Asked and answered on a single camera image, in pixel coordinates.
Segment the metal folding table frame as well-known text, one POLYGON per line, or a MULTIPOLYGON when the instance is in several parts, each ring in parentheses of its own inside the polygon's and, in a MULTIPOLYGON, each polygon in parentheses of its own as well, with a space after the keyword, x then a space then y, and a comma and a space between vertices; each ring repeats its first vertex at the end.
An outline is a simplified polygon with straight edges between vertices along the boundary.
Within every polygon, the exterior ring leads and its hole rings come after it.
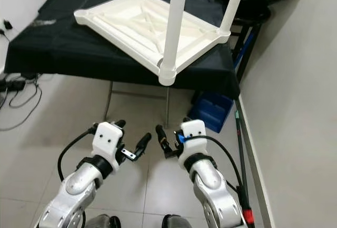
POLYGON ((142 98, 149 98, 149 100, 163 100, 165 102, 165 109, 164 109, 164 126, 168 126, 170 122, 170 104, 171 104, 171 87, 165 88, 165 95, 149 95, 145 93, 137 93, 137 92, 130 92, 130 91, 121 91, 115 90, 115 83, 113 81, 109 81, 108 86, 108 95, 106 96, 106 105, 104 108, 103 113, 103 120, 108 121, 109 119, 109 110, 111 105, 111 100, 113 95, 124 95, 124 96, 137 96, 142 98))

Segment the long black floor pole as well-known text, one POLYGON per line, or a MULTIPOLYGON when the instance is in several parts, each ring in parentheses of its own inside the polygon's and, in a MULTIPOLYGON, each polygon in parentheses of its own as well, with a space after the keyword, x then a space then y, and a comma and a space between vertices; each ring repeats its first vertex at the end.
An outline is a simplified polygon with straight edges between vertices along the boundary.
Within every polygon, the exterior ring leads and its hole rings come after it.
POLYGON ((245 202, 248 207, 250 207, 250 184, 246 175, 247 168, 247 153, 245 148, 245 139, 243 137, 243 122, 242 117, 239 112, 238 105, 234 105, 234 125, 236 127, 236 136, 237 136, 237 148, 239 151, 239 164, 240 164, 240 176, 241 182, 239 186, 240 199, 245 202))

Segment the black metal stool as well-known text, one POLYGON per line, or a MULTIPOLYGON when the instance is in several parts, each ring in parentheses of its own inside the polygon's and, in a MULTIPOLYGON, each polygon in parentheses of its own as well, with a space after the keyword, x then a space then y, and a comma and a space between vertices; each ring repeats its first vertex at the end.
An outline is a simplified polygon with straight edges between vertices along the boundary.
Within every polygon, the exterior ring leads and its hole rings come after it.
POLYGON ((238 11, 234 17, 233 24, 241 27, 239 32, 233 32, 237 39, 234 49, 232 49, 238 83, 241 83, 243 79, 263 24, 268 21, 270 16, 271 10, 266 6, 245 8, 243 11, 238 11))

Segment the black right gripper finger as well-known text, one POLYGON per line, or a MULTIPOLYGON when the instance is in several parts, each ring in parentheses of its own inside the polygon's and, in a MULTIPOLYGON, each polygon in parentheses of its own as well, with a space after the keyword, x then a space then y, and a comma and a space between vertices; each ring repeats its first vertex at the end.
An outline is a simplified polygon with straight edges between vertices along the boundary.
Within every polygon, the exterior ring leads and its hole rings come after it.
POLYGON ((166 132, 164 131, 164 127, 162 127, 162 125, 157 125, 157 126, 155 127, 155 132, 156 132, 156 134, 157 134, 157 136, 158 136, 158 142, 159 142, 159 144, 160 144, 160 147, 161 147, 162 151, 163 151, 164 153, 171 153, 172 148, 171 148, 170 143, 169 143, 169 140, 168 140, 168 138, 167 138, 167 136, 166 136, 166 132), (163 139, 164 137, 165 137, 166 140, 168 141, 168 145, 162 145, 162 144, 161 144, 161 141, 162 141, 162 139, 163 139))

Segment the grey robot right leg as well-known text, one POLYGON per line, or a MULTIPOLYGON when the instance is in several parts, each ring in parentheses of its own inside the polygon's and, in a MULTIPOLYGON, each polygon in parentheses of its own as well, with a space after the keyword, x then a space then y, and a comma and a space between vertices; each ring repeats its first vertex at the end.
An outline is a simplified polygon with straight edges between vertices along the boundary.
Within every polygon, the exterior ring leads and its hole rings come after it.
POLYGON ((167 214, 162 218, 161 228, 192 228, 192 225, 178 214, 167 214))

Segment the blue dustpan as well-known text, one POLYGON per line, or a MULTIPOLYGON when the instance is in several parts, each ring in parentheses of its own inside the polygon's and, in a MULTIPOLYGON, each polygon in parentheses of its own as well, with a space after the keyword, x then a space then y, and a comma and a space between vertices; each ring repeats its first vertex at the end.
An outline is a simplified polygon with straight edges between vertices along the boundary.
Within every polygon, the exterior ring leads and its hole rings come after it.
POLYGON ((235 98, 218 93, 197 92, 192 97, 192 108, 190 108, 187 118, 202 120, 205 127, 219 133, 229 113, 234 109, 236 101, 235 98))

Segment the black power adapter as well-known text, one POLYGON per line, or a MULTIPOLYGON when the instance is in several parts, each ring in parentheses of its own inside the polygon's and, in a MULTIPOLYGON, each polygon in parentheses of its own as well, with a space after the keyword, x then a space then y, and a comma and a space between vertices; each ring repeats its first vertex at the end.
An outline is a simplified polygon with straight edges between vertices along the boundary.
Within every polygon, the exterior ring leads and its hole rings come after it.
POLYGON ((19 91, 23 91, 25 86, 26 86, 26 81, 24 80, 8 81, 7 83, 3 84, 3 91, 19 92, 19 91))

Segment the white plastic table top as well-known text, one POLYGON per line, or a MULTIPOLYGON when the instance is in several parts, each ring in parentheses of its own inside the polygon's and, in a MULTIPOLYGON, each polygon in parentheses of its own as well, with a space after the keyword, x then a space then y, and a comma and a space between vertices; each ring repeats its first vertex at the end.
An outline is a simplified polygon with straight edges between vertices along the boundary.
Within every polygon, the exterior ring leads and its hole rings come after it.
MULTIPOLYGON (((103 2, 88 9, 78 9, 74 12, 74 17, 78 24, 89 28, 91 28, 89 24, 96 17, 114 18, 118 20, 118 23, 125 19, 133 25, 133 28, 138 33, 151 39, 156 44, 158 51, 162 53, 163 59, 169 6, 170 1, 166 2, 164 0, 108 0, 108 2, 103 2)), ((229 36, 219 35, 217 33, 219 26, 221 24, 211 24, 184 10, 176 53, 175 82, 178 74, 198 58, 202 57, 215 45, 224 44, 229 40, 231 33, 229 36)), ((149 69, 156 76, 159 74, 162 59, 158 64, 159 69, 157 72, 149 69)))

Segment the black tablecloth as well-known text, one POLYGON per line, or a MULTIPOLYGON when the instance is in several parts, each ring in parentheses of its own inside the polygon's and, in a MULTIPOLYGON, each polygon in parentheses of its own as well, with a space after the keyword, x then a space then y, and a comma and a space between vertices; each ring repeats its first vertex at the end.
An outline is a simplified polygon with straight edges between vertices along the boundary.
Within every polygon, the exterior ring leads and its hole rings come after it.
MULTIPOLYGON (((14 38, 8 45, 5 62, 7 73, 62 74, 116 83, 161 86, 158 76, 150 70, 91 28, 77 24, 74 11, 48 9, 52 1, 44 2, 33 21, 56 19, 57 23, 28 26, 14 38)), ((108 0, 82 0, 78 9, 105 1, 108 0)), ((222 7, 221 0, 187 0, 185 10, 211 24, 219 24, 224 13, 222 7)), ((238 98, 241 88, 229 46, 219 44, 213 47, 179 73, 171 87, 238 98)))

